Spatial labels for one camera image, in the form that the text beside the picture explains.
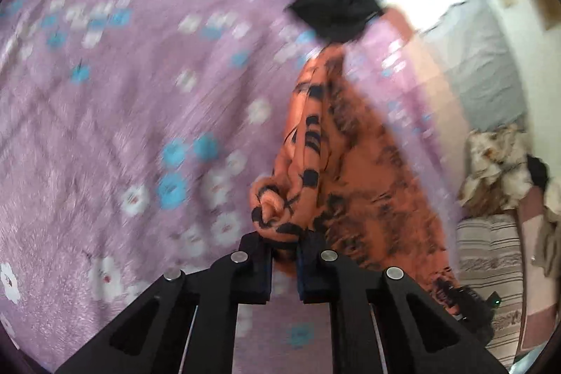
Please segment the orange garment with black pattern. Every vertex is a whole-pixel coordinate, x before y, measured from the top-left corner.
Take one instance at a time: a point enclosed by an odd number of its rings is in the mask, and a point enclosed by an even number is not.
[[[344,78],[343,59],[331,45],[300,73],[273,176],[251,188],[255,228],[281,252],[320,231],[360,266],[399,266],[446,304],[435,280],[457,283],[440,220],[391,132]]]

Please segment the floral comforter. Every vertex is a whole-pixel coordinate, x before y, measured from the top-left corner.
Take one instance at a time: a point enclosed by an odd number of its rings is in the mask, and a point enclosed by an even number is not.
[[[193,272],[252,230],[304,62],[322,46],[291,0],[3,0],[0,320],[49,370],[167,268]],[[394,130],[453,240],[430,113],[383,19],[349,78]],[[241,307],[234,372],[329,372],[329,311]],[[256,357],[255,347],[259,347]]]

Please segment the striped fabric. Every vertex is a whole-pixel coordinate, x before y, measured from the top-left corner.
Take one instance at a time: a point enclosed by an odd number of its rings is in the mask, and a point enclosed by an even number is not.
[[[546,278],[543,268],[532,258],[540,226],[543,223],[543,195],[534,186],[518,206],[522,234],[522,257],[525,279],[525,312],[522,318],[520,353],[528,352],[549,340],[556,325],[559,303],[559,280]]]
[[[466,219],[458,225],[459,281],[501,305],[493,318],[495,337],[487,349],[506,367],[520,339],[524,280],[517,224],[509,215]]]

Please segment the wall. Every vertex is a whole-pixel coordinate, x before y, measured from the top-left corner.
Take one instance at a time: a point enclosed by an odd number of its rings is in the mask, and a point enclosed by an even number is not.
[[[534,153],[561,176],[561,27],[543,31],[531,0],[493,0],[525,86]]]

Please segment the metal screw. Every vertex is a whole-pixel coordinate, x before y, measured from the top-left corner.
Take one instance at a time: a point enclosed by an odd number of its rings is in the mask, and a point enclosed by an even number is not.
[[[335,251],[327,250],[320,254],[321,258],[326,262],[334,262],[337,260],[337,253]]]
[[[235,251],[230,256],[230,260],[235,264],[243,264],[249,258],[248,254],[244,251]]]
[[[396,267],[396,266],[391,266],[386,270],[386,275],[388,275],[388,278],[394,279],[394,280],[397,281],[397,280],[403,278],[403,270],[401,268]]]
[[[178,268],[170,268],[164,273],[164,278],[167,281],[175,281],[175,279],[179,279],[181,276],[181,270]]]

